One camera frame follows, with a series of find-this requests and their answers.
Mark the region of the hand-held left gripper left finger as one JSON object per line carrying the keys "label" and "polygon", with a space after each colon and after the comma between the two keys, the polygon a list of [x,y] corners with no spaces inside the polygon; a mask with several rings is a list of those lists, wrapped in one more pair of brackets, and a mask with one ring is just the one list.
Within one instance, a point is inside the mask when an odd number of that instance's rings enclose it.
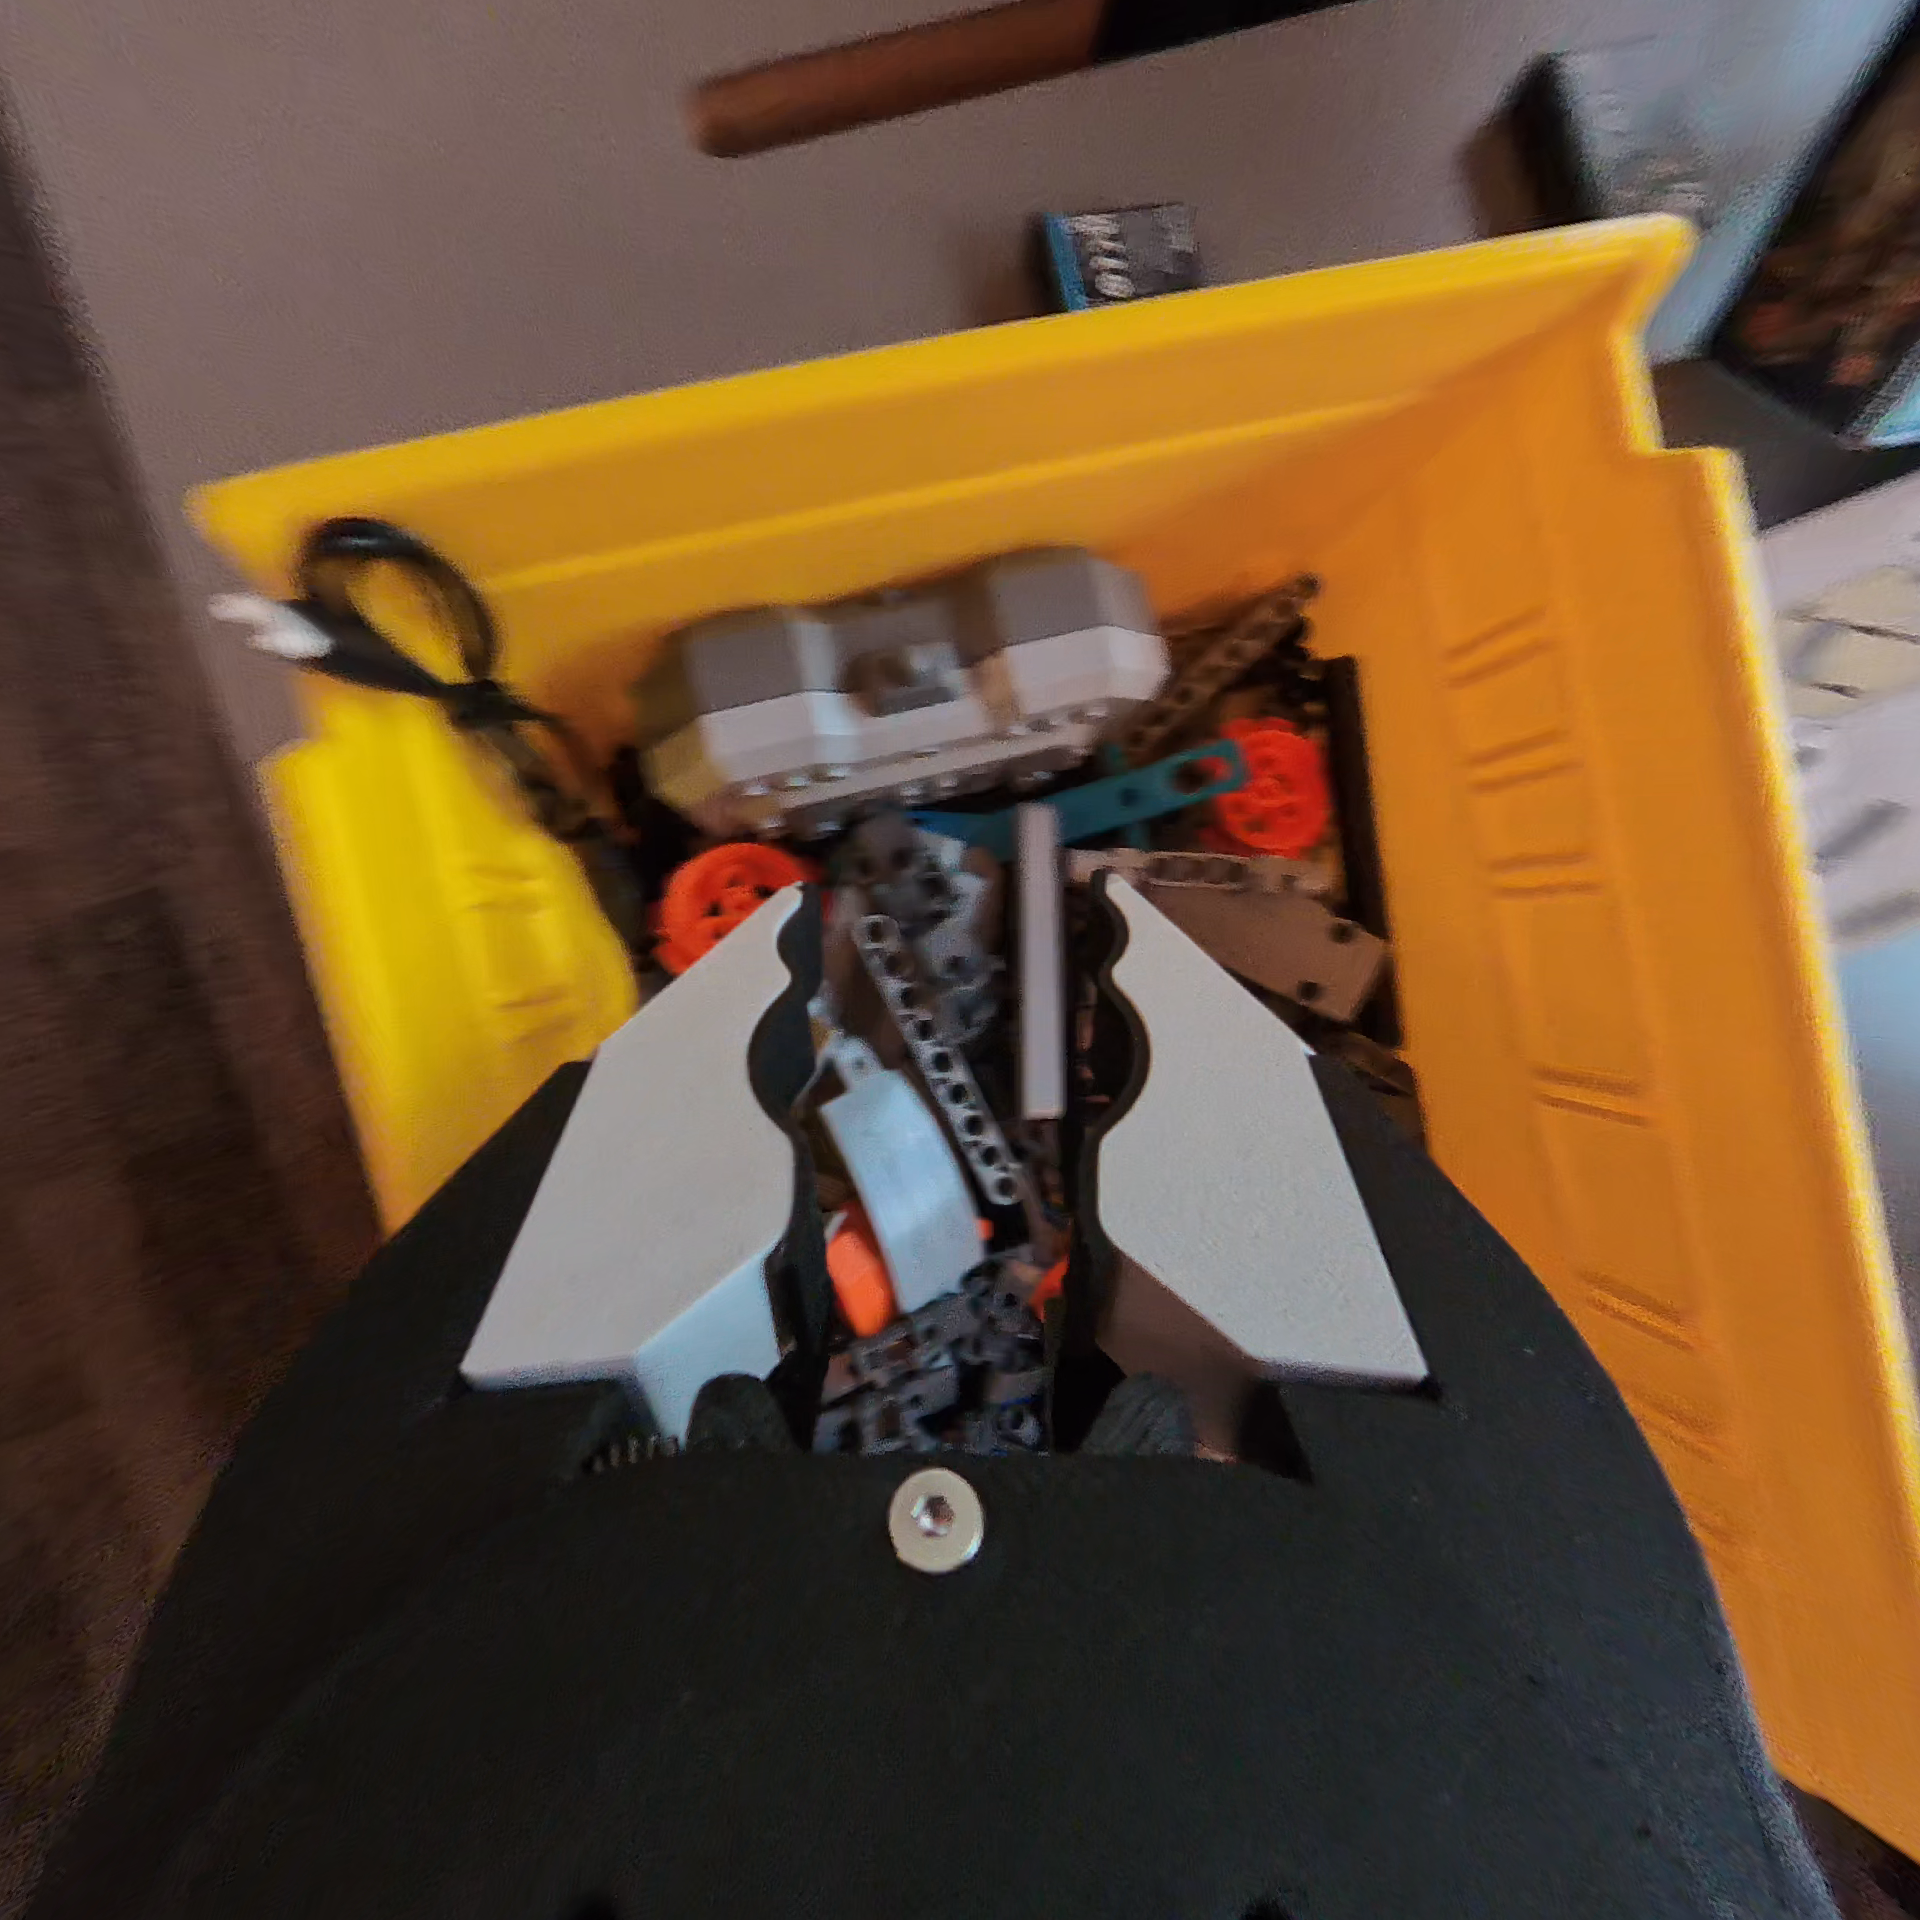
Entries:
{"label": "hand-held left gripper left finger", "polygon": [[829,1277],[798,1122],[824,893],[788,884],[603,1040],[472,1336],[473,1388],[621,1388],[686,1439],[709,1380],[818,1407]]}

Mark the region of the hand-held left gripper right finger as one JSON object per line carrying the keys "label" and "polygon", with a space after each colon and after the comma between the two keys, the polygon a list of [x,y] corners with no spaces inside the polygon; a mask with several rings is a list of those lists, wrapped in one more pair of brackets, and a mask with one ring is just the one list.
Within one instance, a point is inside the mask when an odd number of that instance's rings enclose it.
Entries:
{"label": "hand-held left gripper right finger", "polygon": [[1426,1391],[1312,1050],[1129,880],[1088,904],[1120,1040],[1081,1162],[1094,1348],[1176,1388],[1226,1459],[1277,1452],[1285,1386]]}

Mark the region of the pile of toy building parts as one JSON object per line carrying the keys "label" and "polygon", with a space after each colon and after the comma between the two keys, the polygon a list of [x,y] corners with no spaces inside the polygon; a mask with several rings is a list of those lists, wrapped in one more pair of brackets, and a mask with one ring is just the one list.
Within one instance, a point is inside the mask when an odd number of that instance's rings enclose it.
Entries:
{"label": "pile of toy building parts", "polygon": [[[817,1067],[798,1122],[825,1160],[829,1336],[814,1452],[973,1455],[1059,1447],[1069,1354],[1117,1369],[1093,1341],[1080,1202],[1088,1125],[1120,1085],[1120,1040],[1097,1011],[1109,949],[1091,883],[1116,873],[1285,1021],[1329,1071],[1377,1093],[1409,1080],[1357,1031],[1388,947],[1354,919],[1329,839],[1302,859],[1210,843],[1211,805],[1067,848],[1042,805],[1059,789],[1224,739],[1244,715],[1317,715],[1305,659],[1315,580],[1285,584],[1184,652],[1161,695],[1044,785],[938,805],[880,807],[818,837],[721,839],[645,785],[636,745],[616,762],[632,824],[662,831],[641,869],[652,921],[667,875],[721,843],[761,842],[824,877]],[[1014,856],[995,859],[915,827],[913,809],[1014,807]],[[648,956],[657,984],[669,975]]]}

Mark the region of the yellow plastic bin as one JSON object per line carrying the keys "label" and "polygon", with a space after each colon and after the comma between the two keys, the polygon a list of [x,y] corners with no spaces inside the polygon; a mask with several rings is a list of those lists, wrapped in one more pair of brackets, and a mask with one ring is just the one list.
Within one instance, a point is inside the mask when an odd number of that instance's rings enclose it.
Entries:
{"label": "yellow plastic bin", "polygon": [[1080,545],[1361,663],[1441,1165],[1702,1545],[1768,1745],[1915,1856],[1915,1378],[1731,452],[1664,448],[1646,218],[1027,321],[212,483],[285,593],[398,524],[595,748],[692,617]]}

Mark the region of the orange toy wheel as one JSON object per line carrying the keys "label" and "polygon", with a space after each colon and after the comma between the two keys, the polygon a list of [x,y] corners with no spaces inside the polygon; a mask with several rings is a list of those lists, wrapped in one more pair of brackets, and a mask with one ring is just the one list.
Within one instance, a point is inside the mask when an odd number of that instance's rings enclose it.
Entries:
{"label": "orange toy wheel", "polygon": [[1277,715],[1224,723],[1245,780],[1211,800],[1210,843],[1248,858],[1302,859],[1332,827],[1332,794],[1322,743]]}
{"label": "orange toy wheel", "polygon": [[730,933],[782,890],[817,883],[817,863],[761,842],[732,842],[681,863],[666,880],[653,912],[657,960],[684,977]]}

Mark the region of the teal brick separator tool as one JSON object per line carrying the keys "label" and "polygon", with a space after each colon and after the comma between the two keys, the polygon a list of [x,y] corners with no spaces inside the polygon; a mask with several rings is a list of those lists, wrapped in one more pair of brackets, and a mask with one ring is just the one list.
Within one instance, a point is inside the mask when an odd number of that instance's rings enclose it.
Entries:
{"label": "teal brick separator tool", "polygon": [[[1105,835],[1161,821],[1176,811],[1242,791],[1253,777],[1242,748],[1227,739],[1197,743],[1147,767],[1105,775],[1050,794],[1042,805],[1059,818],[1064,847],[1080,848]],[[1009,859],[1017,850],[1017,809],[954,811],[913,809],[905,818],[936,832]]]}

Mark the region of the grey white toy motor block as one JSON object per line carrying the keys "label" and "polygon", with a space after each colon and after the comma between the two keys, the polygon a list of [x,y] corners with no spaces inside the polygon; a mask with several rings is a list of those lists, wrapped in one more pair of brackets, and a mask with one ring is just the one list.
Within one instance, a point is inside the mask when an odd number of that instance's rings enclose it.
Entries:
{"label": "grey white toy motor block", "polygon": [[1044,785],[1171,677],[1132,570],[1040,546],[669,633],[632,688],[648,789],[724,842]]}

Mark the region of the building instruction booklet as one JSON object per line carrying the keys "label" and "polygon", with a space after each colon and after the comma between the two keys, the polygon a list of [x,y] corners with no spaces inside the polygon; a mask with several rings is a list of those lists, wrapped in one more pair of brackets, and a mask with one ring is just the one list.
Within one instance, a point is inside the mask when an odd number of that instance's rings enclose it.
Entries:
{"label": "building instruction booklet", "polygon": [[1761,540],[1792,763],[1828,933],[1917,924],[1917,475]]}

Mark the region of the black box with blue edge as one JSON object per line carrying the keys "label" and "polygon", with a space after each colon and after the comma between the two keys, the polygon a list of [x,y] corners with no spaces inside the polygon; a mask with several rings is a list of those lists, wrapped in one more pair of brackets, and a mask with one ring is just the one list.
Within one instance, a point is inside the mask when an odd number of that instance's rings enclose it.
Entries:
{"label": "black box with blue edge", "polygon": [[1193,209],[1156,202],[1050,211],[1034,223],[1034,264],[1052,314],[1088,314],[1203,289]]}

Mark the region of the dark printed cardboard box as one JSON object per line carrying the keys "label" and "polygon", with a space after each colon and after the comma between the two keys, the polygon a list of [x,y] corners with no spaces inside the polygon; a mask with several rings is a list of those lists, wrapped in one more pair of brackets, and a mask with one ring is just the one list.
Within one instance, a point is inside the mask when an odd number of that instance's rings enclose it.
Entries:
{"label": "dark printed cardboard box", "polygon": [[1917,444],[1917,8],[1795,181],[1713,360],[1849,448]]}

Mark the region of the brown wooden bar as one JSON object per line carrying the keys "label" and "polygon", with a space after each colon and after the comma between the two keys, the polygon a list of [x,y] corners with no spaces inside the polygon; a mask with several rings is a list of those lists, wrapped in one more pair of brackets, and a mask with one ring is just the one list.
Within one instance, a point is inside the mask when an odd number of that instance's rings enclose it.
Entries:
{"label": "brown wooden bar", "polygon": [[1061,80],[1093,65],[1106,12],[995,5],[747,65],[690,91],[692,144],[753,159]]}

